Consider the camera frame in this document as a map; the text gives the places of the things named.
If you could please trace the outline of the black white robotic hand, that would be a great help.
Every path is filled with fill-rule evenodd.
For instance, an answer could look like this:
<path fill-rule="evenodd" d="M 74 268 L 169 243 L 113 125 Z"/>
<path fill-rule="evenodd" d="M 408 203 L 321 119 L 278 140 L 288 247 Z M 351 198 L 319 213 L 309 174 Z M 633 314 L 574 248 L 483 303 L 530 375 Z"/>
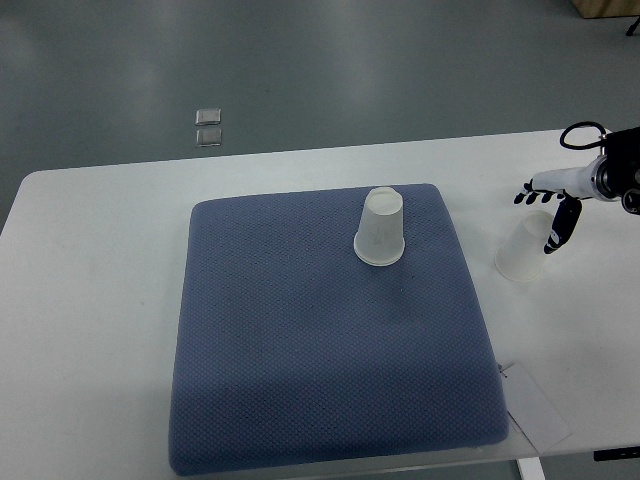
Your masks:
<path fill-rule="evenodd" d="M 582 200 L 595 198 L 596 195 L 590 170 L 586 167 L 568 168 L 535 174 L 523 184 L 514 203 L 531 205 L 537 199 L 548 203 L 553 197 L 560 200 L 543 247 L 543 252 L 550 255 L 572 237 L 582 213 Z"/>

